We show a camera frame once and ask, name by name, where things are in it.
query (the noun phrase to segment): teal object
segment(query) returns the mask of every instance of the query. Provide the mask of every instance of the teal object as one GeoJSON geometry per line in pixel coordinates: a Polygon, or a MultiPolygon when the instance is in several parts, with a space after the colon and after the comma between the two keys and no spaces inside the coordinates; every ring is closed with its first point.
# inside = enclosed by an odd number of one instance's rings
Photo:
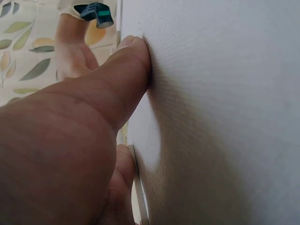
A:
{"type": "Polygon", "coordinates": [[[102,3],[91,3],[89,5],[77,5],[74,9],[80,17],[86,21],[97,20],[97,27],[108,28],[113,25],[113,18],[109,7],[102,3]]]}

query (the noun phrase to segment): white wall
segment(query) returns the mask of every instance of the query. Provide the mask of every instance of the white wall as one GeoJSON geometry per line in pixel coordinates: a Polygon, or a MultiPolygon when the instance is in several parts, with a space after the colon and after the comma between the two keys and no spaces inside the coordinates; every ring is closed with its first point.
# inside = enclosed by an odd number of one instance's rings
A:
{"type": "Polygon", "coordinates": [[[299,224],[300,1],[123,4],[153,62],[128,130],[150,224],[299,224]]]}

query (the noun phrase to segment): hand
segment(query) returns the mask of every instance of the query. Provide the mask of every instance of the hand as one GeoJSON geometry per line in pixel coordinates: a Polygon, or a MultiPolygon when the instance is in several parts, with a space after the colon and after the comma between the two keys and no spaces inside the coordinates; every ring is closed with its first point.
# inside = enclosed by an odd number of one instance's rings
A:
{"type": "Polygon", "coordinates": [[[57,27],[55,55],[58,80],[86,75],[99,65],[84,41],[89,22],[63,14],[57,27]]]}
{"type": "Polygon", "coordinates": [[[149,73],[146,44],[129,36],[88,75],[0,108],[0,224],[134,224],[134,162],[116,134],[149,73]]]}
{"type": "Polygon", "coordinates": [[[94,53],[83,42],[55,44],[58,80],[88,74],[99,65],[94,53]]]}

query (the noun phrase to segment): shower curtain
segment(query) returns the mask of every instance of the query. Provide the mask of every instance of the shower curtain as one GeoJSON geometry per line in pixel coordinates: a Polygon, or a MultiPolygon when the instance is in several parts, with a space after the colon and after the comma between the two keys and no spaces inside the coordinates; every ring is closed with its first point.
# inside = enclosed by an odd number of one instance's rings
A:
{"type": "MultiPolygon", "coordinates": [[[[0,106],[58,82],[54,37],[59,0],[0,0],[0,106]]],[[[116,1],[104,0],[116,21],[116,1]]],[[[115,51],[116,24],[85,37],[101,65],[115,51]]]]}

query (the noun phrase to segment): fingernail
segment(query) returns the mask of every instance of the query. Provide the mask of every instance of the fingernail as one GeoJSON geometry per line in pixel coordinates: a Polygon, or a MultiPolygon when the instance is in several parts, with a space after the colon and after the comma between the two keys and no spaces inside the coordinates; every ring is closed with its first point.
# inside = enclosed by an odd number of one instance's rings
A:
{"type": "Polygon", "coordinates": [[[131,45],[131,43],[133,42],[133,40],[135,39],[134,36],[130,35],[130,36],[127,36],[126,38],[124,38],[121,43],[119,44],[119,47],[117,50],[120,50],[121,48],[125,48],[129,45],[131,45]]]}

